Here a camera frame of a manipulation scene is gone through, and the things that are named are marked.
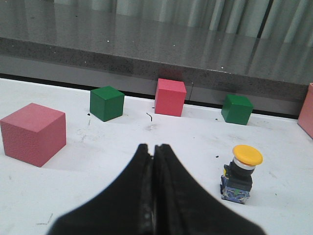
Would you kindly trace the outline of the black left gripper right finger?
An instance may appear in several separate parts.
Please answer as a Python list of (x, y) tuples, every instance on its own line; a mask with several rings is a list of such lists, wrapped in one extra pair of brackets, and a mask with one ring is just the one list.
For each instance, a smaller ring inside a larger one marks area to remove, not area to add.
[(155, 146), (153, 168), (157, 235), (263, 235), (257, 224), (211, 196), (170, 145)]

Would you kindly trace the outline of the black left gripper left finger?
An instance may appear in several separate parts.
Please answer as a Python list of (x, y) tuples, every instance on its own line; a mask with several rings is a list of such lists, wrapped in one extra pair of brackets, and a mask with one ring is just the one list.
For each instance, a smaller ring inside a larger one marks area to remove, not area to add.
[(153, 160), (140, 144), (119, 176), (100, 194), (60, 216), (50, 235), (152, 235)]

